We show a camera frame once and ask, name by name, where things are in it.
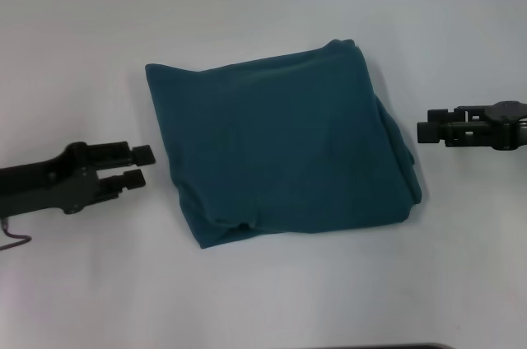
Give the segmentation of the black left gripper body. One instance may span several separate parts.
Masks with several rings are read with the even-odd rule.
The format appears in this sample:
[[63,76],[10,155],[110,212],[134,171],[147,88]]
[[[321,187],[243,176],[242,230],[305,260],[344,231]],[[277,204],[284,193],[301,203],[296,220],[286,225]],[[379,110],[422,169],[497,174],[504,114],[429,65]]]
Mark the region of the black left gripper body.
[[1,169],[1,213],[20,215],[48,208],[79,212],[99,188],[88,145],[75,142],[47,161]]

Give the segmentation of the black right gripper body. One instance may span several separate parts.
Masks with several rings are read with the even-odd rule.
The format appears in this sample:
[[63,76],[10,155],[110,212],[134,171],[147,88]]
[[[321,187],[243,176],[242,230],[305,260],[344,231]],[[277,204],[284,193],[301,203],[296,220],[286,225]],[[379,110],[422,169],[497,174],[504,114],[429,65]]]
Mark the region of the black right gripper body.
[[491,127],[493,149],[513,151],[526,145],[526,104],[498,102],[484,110],[484,117]]

